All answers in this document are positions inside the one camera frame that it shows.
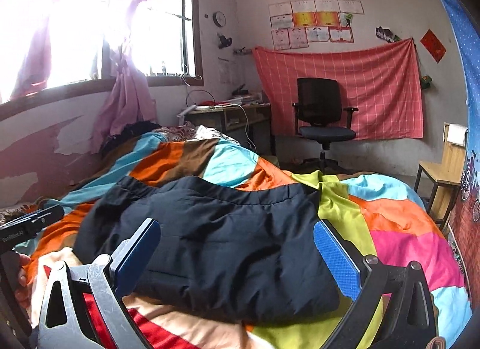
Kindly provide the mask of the left hand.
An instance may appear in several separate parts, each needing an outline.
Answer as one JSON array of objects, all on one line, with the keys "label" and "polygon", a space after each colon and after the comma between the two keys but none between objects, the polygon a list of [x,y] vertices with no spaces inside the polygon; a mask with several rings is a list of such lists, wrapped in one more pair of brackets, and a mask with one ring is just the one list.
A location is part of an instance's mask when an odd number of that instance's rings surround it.
[{"label": "left hand", "polygon": [[31,262],[29,256],[24,254],[18,254],[19,257],[19,271],[18,271],[18,287],[15,291],[15,297],[17,303],[22,306],[25,310],[27,310],[31,305],[31,295],[32,295],[32,287],[29,283],[27,278],[27,273],[24,269],[26,265]]}]

